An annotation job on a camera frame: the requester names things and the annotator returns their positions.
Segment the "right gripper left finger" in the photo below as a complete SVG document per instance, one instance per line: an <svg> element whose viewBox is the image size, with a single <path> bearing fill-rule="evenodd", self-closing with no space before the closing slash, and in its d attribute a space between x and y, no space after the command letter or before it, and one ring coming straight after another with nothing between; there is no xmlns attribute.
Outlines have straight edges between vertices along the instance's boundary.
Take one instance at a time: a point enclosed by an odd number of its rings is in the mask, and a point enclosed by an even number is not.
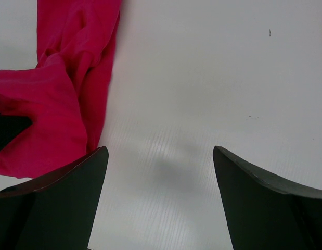
<svg viewBox="0 0 322 250"><path fill-rule="evenodd" d="M109 153L0 191L0 249L87 249Z"/></svg>

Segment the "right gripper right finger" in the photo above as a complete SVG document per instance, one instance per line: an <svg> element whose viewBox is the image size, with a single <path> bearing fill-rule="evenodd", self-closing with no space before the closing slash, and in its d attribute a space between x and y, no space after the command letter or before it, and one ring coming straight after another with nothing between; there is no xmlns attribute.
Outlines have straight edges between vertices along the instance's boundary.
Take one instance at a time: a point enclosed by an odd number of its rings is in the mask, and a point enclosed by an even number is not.
<svg viewBox="0 0 322 250"><path fill-rule="evenodd" d="M322 190L216 146L213 161L233 249L322 249Z"/></svg>

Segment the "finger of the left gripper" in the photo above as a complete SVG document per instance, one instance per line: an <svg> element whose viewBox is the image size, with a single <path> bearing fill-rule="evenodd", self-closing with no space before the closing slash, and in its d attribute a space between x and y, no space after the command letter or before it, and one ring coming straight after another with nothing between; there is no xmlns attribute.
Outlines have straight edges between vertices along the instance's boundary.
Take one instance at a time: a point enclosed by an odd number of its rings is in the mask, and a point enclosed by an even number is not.
<svg viewBox="0 0 322 250"><path fill-rule="evenodd" d="M31 125L32 120L29 117L0 113L0 151Z"/></svg>

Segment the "magenta t shirt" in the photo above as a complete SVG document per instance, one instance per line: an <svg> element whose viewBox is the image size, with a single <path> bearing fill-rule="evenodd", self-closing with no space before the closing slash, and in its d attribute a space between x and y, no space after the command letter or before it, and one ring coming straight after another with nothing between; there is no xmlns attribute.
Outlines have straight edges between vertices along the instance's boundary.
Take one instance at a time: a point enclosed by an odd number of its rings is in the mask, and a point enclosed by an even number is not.
<svg viewBox="0 0 322 250"><path fill-rule="evenodd" d="M38 1L37 65L0 70L0 117L31 125L0 151L0 175L37 178L98 146L120 1Z"/></svg>

